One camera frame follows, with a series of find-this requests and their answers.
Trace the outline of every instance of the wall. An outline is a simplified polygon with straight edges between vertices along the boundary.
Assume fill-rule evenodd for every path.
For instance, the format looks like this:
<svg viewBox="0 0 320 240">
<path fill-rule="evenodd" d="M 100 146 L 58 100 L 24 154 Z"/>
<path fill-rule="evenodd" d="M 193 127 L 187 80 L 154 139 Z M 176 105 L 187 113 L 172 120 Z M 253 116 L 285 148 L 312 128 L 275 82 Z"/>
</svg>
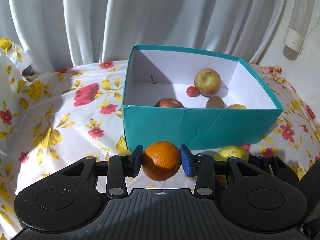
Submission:
<svg viewBox="0 0 320 240">
<path fill-rule="evenodd" d="M 315 0 L 304 48 L 298 56 L 282 43 L 294 1 L 286 1 L 278 29 L 259 64 L 279 65 L 284 77 L 292 83 L 320 120 L 320 0 Z"/>
</svg>

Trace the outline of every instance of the small red tomato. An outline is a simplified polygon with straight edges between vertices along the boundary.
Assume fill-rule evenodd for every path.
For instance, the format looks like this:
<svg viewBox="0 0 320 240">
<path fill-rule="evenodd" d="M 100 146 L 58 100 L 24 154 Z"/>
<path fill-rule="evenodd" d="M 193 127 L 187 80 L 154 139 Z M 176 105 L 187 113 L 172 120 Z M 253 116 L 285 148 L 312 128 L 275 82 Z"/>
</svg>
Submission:
<svg viewBox="0 0 320 240">
<path fill-rule="evenodd" d="M 187 95 L 190 97 L 194 97 L 197 93 L 197 89 L 194 86 L 190 86 L 187 88 Z"/>
</svg>

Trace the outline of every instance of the curtain fold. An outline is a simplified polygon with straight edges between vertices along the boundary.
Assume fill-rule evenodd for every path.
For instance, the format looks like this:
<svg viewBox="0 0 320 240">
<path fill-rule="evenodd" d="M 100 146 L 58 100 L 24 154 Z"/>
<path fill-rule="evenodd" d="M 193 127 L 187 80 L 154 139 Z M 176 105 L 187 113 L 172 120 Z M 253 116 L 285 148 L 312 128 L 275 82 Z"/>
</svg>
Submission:
<svg viewBox="0 0 320 240">
<path fill-rule="evenodd" d="M 44 73 L 72 65 L 127 59 L 137 43 L 212 50 L 255 63 L 274 31 L 284 0 L 0 3 L 0 12 L 6 15 L 0 20 L 0 36 L 13 40 L 18 37 L 35 72 Z"/>
</svg>

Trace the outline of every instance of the open box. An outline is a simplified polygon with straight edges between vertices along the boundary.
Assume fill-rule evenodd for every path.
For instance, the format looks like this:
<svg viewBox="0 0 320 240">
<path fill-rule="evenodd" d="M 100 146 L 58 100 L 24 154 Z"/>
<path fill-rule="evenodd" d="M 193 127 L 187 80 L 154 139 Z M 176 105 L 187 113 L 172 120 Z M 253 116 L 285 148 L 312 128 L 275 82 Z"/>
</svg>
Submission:
<svg viewBox="0 0 320 240">
<path fill-rule="evenodd" d="M 215 94 L 227 106 L 205 109 L 207 97 L 186 94 L 196 74 L 212 68 L 221 77 Z M 185 108 L 154 107 L 162 98 Z M 122 102 L 127 147 L 169 141 L 190 150 L 258 143 L 283 107 L 262 78 L 241 58 L 212 51 L 160 45 L 135 45 L 130 53 Z"/>
</svg>

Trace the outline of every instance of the kiwi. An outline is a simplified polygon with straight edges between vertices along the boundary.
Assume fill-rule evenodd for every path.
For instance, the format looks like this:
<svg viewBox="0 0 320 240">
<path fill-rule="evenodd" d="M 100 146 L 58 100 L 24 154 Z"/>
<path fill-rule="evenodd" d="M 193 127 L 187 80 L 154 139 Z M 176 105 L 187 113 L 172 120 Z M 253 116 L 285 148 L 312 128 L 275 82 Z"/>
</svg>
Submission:
<svg viewBox="0 0 320 240">
<path fill-rule="evenodd" d="M 205 108 L 224 108 L 224 102 L 221 97 L 210 97 L 205 105 Z"/>
</svg>

